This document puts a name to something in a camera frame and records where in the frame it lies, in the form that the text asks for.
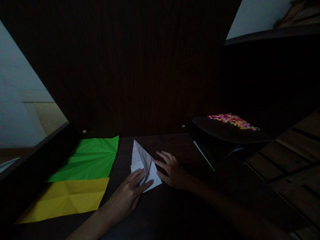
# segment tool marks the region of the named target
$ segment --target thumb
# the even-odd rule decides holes
[[[157,175],[162,181],[171,186],[171,179],[168,176],[164,175],[162,172],[159,171],[157,171]]]

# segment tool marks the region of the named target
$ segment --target origami paper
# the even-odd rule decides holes
[[[134,172],[138,168],[144,168],[146,176],[141,180],[140,185],[145,182],[149,182],[151,179],[154,180],[153,184],[146,191],[162,183],[161,179],[156,174],[157,167],[152,159],[151,155],[147,153],[147,151],[144,150],[136,140],[133,140],[131,172]]]
[[[26,209],[16,224],[97,210],[108,182],[109,178],[54,182]]]
[[[66,165],[54,173],[48,182],[109,177],[118,144],[119,136],[109,139],[82,139]]]

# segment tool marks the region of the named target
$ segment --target hand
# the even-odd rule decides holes
[[[176,189],[189,190],[190,185],[194,182],[194,177],[188,174],[178,163],[175,156],[171,153],[162,151],[157,154],[164,159],[166,164],[161,161],[153,159],[152,161],[158,166],[162,167],[169,176],[157,171],[159,178],[171,187]]]
[[[131,173],[111,198],[100,208],[112,226],[136,209],[141,194],[153,184],[152,179],[138,186],[145,175],[144,169],[137,169]]]

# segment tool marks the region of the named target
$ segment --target dark desk surface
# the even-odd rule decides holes
[[[187,134],[121,138],[107,191],[101,204],[110,198],[131,172],[133,139],[155,159],[160,160],[156,151],[163,150],[173,153],[188,172],[210,185],[220,185],[221,191],[232,197],[236,196],[237,200],[243,204],[247,203],[287,231],[290,230],[290,227],[297,228],[305,224],[270,187],[261,183],[258,176],[255,176],[254,173],[250,175],[250,171],[245,172],[246,167],[242,164],[229,162],[227,167],[217,165],[214,173]],[[239,178],[248,179],[250,183],[245,183],[246,186],[244,186]],[[277,213],[285,215],[286,221],[279,219]],[[91,214],[92,212],[74,214],[37,223],[17,225],[14,226],[13,232],[15,239],[64,239]],[[144,193],[137,209],[102,239],[171,239],[176,237],[180,239],[240,239],[229,224],[202,199],[188,192],[175,190],[165,183]]]

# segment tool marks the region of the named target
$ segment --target forearm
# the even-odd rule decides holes
[[[70,234],[66,240],[95,240],[106,234],[112,227],[111,221],[105,215],[102,206],[95,211],[76,231]]]
[[[208,202],[246,239],[292,239],[263,217],[244,209],[197,178],[192,181],[188,190]]]

